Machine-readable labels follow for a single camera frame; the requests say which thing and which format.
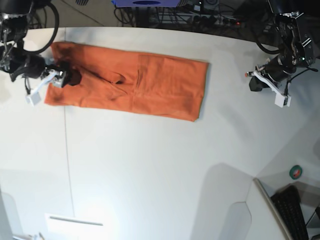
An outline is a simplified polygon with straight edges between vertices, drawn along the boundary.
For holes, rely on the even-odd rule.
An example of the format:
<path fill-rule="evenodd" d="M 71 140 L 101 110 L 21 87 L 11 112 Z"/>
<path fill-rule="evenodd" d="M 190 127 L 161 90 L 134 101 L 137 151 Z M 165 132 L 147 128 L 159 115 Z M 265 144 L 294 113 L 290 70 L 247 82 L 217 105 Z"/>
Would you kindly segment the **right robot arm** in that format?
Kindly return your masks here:
<path fill-rule="evenodd" d="M 54 28 L 49 41 L 38 50 L 24 49 L 24 38 L 36 17 L 38 9 L 50 8 L 54 15 Z M 0 70 L 8 73 L 12 82 L 24 78 L 25 89 L 30 91 L 29 79 L 52 77 L 49 81 L 55 87 L 76 86 L 81 74 L 70 63 L 59 60 L 47 64 L 41 56 L 54 42 L 60 26 L 57 8 L 50 0 L 2 0 L 0 2 Z"/>

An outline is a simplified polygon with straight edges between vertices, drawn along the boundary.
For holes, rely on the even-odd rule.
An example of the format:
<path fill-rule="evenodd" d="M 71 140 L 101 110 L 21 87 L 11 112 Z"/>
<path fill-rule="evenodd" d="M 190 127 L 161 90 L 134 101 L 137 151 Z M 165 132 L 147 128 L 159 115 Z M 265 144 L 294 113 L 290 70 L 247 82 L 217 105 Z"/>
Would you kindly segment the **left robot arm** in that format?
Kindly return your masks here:
<path fill-rule="evenodd" d="M 268 4 L 280 45 L 277 50 L 265 48 L 250 24 L 249 29 L 257 46 L 264 53 L 275 57 L 268 63 L 255 67 L 255 71 L 267 82 L 260 80 L 252 71 L 247 72 L 246 76 L 251 77 L 249 88 L 252 92 L 270 88 L 271 84 L 278 87 L 282 81 L 286 81 L 284 94 L 288 95 L 288 88 L 293 79 L 307 71 L 318 71 L 311 67 L 317 57 L 316 43 L 307 29 L 305 11 L 297 0 L 269 0 Z"/>

